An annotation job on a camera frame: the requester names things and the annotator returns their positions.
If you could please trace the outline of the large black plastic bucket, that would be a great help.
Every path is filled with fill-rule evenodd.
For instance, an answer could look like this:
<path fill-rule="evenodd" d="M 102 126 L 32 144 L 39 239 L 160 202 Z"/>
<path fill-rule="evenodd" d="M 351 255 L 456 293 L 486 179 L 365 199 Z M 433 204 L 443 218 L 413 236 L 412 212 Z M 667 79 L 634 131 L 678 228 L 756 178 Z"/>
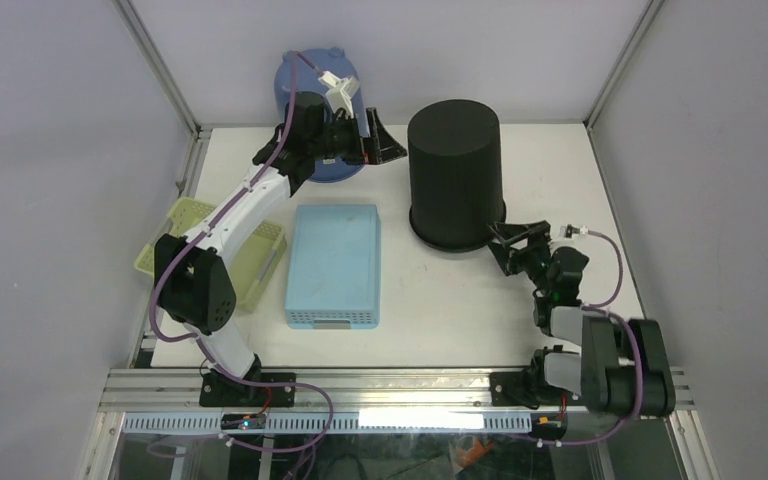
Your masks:
<path fill-rule="evenodd" d="M 506 216 L 495 111 L 475 100 L 439 101 L 410 119 L 407 140 L 413 233 L 449 253 L 486 245 L 489 225 Z"/>

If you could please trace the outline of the large blue plastic bucket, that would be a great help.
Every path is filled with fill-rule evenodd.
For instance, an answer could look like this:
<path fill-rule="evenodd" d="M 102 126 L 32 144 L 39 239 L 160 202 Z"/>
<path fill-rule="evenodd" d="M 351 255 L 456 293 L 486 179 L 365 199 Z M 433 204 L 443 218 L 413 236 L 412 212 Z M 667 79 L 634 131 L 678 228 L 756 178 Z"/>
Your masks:
<path fill-rule="evenodd" d="M 357 69 L 345 50 L 340 47 L 311 48 L 302 50 L 301 53 L 323 71 L 330 71 L 338 77 L 353 76 L 360 79 Z M 294 55 L 289 51 L 283 55 L 282 63 L 276 70 L 273 81 L 276 108 L 281 119 L 286 115 L 292 90 L 291 60 L 293 58 Z M 318 81 L 319 74 L 303 59 L 296 58 L 295 65 L 297 91 L 310 91 L 324 95 L 326 87 Z M 342 159 L 321 161 L 317 163 L 310 180 L 316 183 L 336 183 L 354 176 L 361 169 L 361 166 L 346 164 Z"/>

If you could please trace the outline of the light blue perforated basket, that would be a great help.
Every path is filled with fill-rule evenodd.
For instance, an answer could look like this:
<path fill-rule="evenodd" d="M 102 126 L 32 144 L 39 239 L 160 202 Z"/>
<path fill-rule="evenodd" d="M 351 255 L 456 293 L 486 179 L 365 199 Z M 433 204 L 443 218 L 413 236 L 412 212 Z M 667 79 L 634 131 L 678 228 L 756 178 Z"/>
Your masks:
<path fill-rule="evenodd" d="M 294 329 L 374 329 L 380 323 L 381 221 L 373 204 L 296 210 L 284 300 Z"/>

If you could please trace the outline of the yellow-green perforated basket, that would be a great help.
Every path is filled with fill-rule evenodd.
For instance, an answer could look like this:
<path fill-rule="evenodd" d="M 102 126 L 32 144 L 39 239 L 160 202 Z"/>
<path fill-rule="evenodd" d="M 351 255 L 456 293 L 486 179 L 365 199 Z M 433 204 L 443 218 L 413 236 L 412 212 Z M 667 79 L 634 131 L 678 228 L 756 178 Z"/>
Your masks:
<path fill-rule="evenodd" d="M 180 237 L 205 220 L 216 206 L 182 197 L 167 214 L 168 234 Z M 263 221 L 233 255 L 230 267 L 222 257 L 194 247 L 175 268 L 160 296 L 162 306 L 174 293 L 172 312 L 193 314 L 196 319 L 230 314 L 234 308 L 253 312 L 287 248 L 284 228 Z M 155 275 L 154 244 L 146 244 L 135 260 L 135 268 L 150 277 Z"/>

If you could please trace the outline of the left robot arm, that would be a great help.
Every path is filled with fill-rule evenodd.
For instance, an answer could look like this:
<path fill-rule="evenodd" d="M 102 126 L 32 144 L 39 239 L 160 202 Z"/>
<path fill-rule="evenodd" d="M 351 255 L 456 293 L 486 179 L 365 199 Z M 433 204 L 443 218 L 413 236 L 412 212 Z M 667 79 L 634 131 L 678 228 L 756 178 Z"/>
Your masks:
<path fill-rule="evenodd" d="M 261 222 L 310 179 L 317 162 L 372 166 L 407 156 L 375 108 L 367 108 L 365 117 L 369 130 L 362 132 L 349 110 L 331 107 L 313 92 L 296 95 L 230 196 L 185 233 L 163 234 L 155 242 L 151 329 L 159 340 L 172 342 L 158 326 L 159 309 L 183 325 L 184 339 L 194 340 L 214 371 L 225 376 L 222 392 L 237 406 L 254 403 L 266 384 L 258 355 L 232 319 L 233 259 Z"/>

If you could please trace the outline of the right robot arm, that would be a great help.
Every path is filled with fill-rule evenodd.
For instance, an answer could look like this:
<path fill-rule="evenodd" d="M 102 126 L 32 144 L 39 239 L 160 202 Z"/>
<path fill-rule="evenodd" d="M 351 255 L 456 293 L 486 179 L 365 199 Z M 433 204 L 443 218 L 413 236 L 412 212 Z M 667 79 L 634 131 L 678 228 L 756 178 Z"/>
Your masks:
<path fill-rule="evenodd" d="M 524 274 L 534 286 L 535 326 L 558 342 L 536 350 L 517 372 L 490 375 L 493 405 L 574 400 L 620 418 L 671 415 L 677 397 L 658 322 L 622 320 L 608 302 L 584 302 L 580 287 L 590 259 L 572 246 L 553 246 L 548 222 L 494 222 L 490 231 L 488 247 L 502 272 Z"/>

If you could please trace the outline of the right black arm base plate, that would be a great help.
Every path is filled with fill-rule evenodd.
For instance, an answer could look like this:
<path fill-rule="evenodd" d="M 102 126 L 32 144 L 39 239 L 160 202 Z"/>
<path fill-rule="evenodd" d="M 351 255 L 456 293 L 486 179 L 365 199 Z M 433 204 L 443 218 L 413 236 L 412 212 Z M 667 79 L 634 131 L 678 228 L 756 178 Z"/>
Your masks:
<path fill-rule="evenodd" d="M 540 407 L 583 406 L 583 401 L 571 392 L 548 384 L 526 381 L 521 371 L 493 372 L 488 376 L 491 403 L 494 407 L 521 406 L 529 409 Z"/>

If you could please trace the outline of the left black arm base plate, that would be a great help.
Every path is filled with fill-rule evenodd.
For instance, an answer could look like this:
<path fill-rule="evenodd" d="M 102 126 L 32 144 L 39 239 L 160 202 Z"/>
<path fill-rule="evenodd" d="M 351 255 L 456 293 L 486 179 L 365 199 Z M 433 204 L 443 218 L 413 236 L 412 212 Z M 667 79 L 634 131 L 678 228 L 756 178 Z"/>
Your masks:
<path fill-rule="evenodd" d="M 254 408 L 266 403 L 271 407 L 292 407 L 295 389 L 291 387 L 287 391 L 282 383 L 294 383 L 296 379 L 295 373 L 262 372 L 258 381 L 268 383 L 270 392 L 267 392 L 265 387 L 242 385 L 211 369 L 202 374 L 198 403 L 203 408 Z"/>

